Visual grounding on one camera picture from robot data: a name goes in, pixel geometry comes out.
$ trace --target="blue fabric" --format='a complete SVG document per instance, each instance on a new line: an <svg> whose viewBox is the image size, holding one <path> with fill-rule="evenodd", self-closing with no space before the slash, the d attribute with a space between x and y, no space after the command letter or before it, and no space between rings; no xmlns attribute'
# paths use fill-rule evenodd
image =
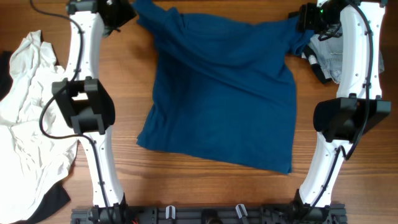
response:
<svg viewBox="0 0 398 224"><path fill-rule="evenodd" d="M300 55L313 32L296 32L297 18L251 25L149 0L133 7L159 51L138 145L291 172L296 89L285 54Z"/></svg>

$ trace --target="wooden tabletop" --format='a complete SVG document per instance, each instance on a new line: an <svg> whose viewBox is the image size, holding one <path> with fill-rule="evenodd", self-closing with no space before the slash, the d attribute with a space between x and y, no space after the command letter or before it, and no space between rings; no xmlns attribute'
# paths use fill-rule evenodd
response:
<svg viewBox="0 0 398 224"><path fill-rule="evenodd" d="M65 14L66 0L38 0L37 7ZM245 22L277 21L307 0L159 1L180 12L203 12ZM345 203L350 224L398 222L398 2L389 1L382 25L383 98L392 113L365 135L352 159L343 164L333 190L334 202ZM62 66L68 60L67 21L34 12L27 1L0 0L0 50L15 50L28 32L41 29ZM312 116L318 102L336 96L338 85L322 85L308 62L286 56L297 84L297 125L290 175L208 161L181 154L153 152L136 145L152 106L157 63L153 38L136 19L103 39L99 77L116 107L113 152L118 177L130 205L215 206L290 202L303 182L315 150ZM92 185L85 153L79 148L64 180L72 201L44 223L69 223L71 209L92 205Z"/></svg>

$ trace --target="cable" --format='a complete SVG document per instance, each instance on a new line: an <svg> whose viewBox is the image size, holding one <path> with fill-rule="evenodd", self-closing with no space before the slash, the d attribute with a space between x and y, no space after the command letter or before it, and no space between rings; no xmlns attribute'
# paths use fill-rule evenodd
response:
<svg viewBox="0 0 398 224"><path fill-rule="evenodd" d="M326 189L328 188L330 179L333 175L333 171L335 170L336 164L337 164L337 160L338 160L338 156L340 155L340 152L343 151L343 157L346 156L346 151L344 149L343 146L339 146L336 149L336 155L335 158L333 160L333 163L331 165L330 171L329 171L329 175L328 178L326 179L325 184L322 185L322 190L319 193L317 199L314 201L314 203L312 204L312 206L308 209L308 211L306 212L306 214L298 221L298 223L301 223L305 218L307 218L309 216L309 214L312 212L312 210L315 208L315 206L317 205L317 203L319 202L319 200L322 198L323 193L325 193Z"/></svg>
<svg viewBox="0 0 398 224"><path fill-rule="evenodd" d="M354 141L353 141L353 146L351 147L351 150L347 153L346 160L350 159L352 154L354 153L354 150L356 146L359 143L359 140L361 140L361 136L363 135L363 132L366 127L366 123L368 122L368 116L369 116L369 110L370 110L370 100L369 100L369 88L371 84L371 75L372 75L372 68L373 68L373 33L371 30L371 26L369 24L368 19L366 18L365 14L363 11L354 3L352 3L350 0L346 0L346 2L352 6L355 10L358 11L359 15L362 17L366 29L368 30L367 36L369 39L369 67L368 67L368 75L366 77L366 86L365 86L365 113L364 113L364 118L362 121L361 128L359 129L359 132L357 133Z"/></svg>
<svg viewBox="0 0 398 224"><path fill-rule="evenodd" d="M73 19L67 17L67 16L63 16L60 14L54 14L54 13L49 13L49 12L44 12L41 11L40 9L37 9L34 4L33 4L33 0L29 0L30 2L30 6L32 7L33 10L35 10L38 13L44 14L44 15L48 15L48 16L55 16L55 17L59 17L62 19L66 19L69 20L71 23L73 23L77 29L78 29L78 33L80 35L80 47L79 47L79 53L78 53L78 58L77 58L77 63L76 63L76 69L74 70L75 74L72 76L72 79L61 89L59 89L58 92L56 92L53 97L51 97L51 99L45 104L45 106L43 107L43 110L40 114L40 118L39 118L39 127L41 132L43 133L44 136L51 138L51 139L66 139L66 138L76 138L76 137L81 137L81 138L85 138L88 140L88 142L90 143L91 147L93 148L93 153L94 153L94 159L95 159L95 165L97 168L97 173L98 173L98 180L99 180L99 186L101 187L101 193L102 196L104 198L104 204L105 204L105 208L106 208L106 213L108 214L108 219L109 221L113 224L113 219L111 216L111 213L109 211L109 207L108 207L108 201L106 199L106 194L105 194L105 189L104 189L104 182L102 180L102 175L101 175L101 169L100 169L100 164L98 162L98 155L97 155L97 151L96 151L96 147L95 147L95 142L88 136L85 136L84 134L71 134L68 136L52 136L48 133L45 132L44 128L43 128L43 118L44 118L44 114L47 111L47 109L49 108L49 106L51 105L51 103L63 92L65 91L67 88L70 87L70 85L75 81L76 77L78 76L78 74L80 73L81 69L80 69L80 65L81 65L81 58L83 55L83 31L81 29L81 27L79 26L79 24L74 21Z"/></svg>

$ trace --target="table surface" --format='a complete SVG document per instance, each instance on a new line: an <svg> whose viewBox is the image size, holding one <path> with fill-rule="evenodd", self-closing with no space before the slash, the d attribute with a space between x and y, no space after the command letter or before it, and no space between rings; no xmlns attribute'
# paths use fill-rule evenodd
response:
<svg viewBox="0 0 398 224"><path fill-rule="evenodd" d="M65 0L37 0L37 7L65 14ZM268 1L158 1L180 12L204 12L245 22L277 21L308 0ZM345 203L350 224L398 221L398 2L389 1L383 20L381 74L383 98L392 101L392 113L365 135L354 156L343 164L332 199ZM27 1L0 0L0 50L15 50L28 32L41 29L53 44L60 65L67 64L70 27L67 21L34 12ZM275 172L153 152L136 145L152 106L157 53L151 34L136 19L103 39L99 77L116 107L113 152L118 177L130 205L216 206L287 203L303 182L316 145L312 116L318 102L336 96L338 85L322 85L308 62L286 56L297 84L297 125L293 173ZM92 205L92 185L84 152L79 147L70 175L64 180L72 201L43 223L69 223L71 209Z"/></svg>

